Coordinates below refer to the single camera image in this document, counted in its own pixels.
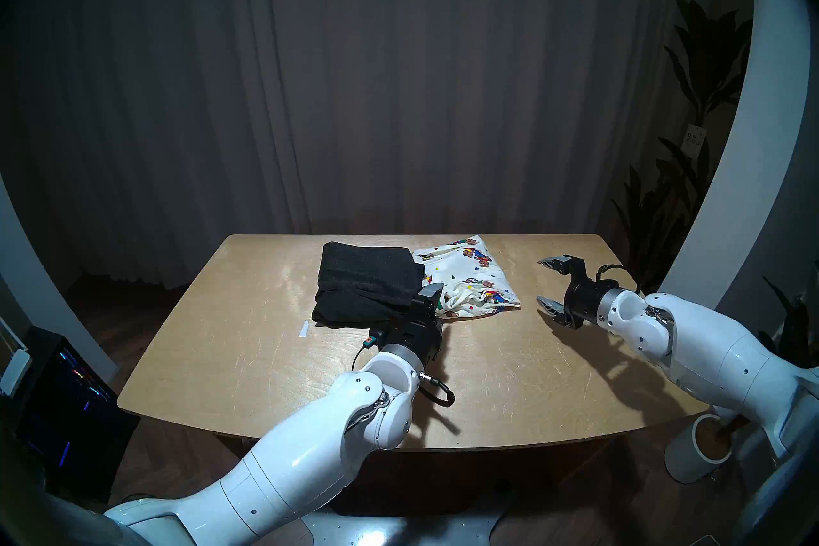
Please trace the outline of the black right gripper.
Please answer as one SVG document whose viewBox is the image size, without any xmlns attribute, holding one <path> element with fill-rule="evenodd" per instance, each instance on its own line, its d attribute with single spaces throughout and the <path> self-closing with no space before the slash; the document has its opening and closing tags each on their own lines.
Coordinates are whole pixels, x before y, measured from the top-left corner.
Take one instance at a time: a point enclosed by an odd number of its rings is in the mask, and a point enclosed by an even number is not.
<svg viewBox="0 0 819 546">
<path fill-rule="evenodd" d="M 598 320 L 599 306 L 609 293 L 619 290 L 616 280 L 603 278 L 609 270 L 620 268 L 619 264 L 605 264 L 591 279 L 585 269 L 585 261 L 573 255 L 559 255 L 537 261 L 541 266 L 570 277 L 563 303 L 537 296 L 537 302 L 546 315 L 557 325 L 577 330 L 584 322 Z"/>
</svg>

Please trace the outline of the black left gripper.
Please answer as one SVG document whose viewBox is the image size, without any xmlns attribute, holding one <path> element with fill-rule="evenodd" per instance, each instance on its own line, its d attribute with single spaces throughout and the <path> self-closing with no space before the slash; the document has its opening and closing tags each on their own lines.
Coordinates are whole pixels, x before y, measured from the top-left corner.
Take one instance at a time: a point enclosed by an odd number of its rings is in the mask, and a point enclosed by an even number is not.
<svg viewBox="0 0 819 546">
<path fill-rule="evenodd" d="M 424 286 L 405 312 L 378 327 L 378 351 L 397 354 L 401 348 L 412 353 L 421 365 L 431 363 L 443 344 L 443 324 L 436 312 L 444 287 L 441 282 Z"/>
</svg>

